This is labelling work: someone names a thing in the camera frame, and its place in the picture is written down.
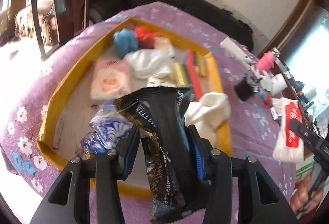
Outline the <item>person's right hand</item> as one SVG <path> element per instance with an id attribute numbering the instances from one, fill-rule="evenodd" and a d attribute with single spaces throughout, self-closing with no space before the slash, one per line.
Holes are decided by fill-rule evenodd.
<path id="1" fill-rule="evenodd" d="M 290 206 L 294 213 L 296 213 L 298 210 L 301 210 L 304 205 L 308 202 L 308 190 L 307 187 L 311 183 L 311 175 L 308 174 L 303 181 L 301 181 L 298 185 L 298 188 L 293 194 L 291 200 L 290 200 Z M 323 189 L 317 189 L 312 193 L 312 203 L 308 207 L 306 214 L 310 213 L 312 210 L 314 210 L 320 203 L 323 196 Z"/>

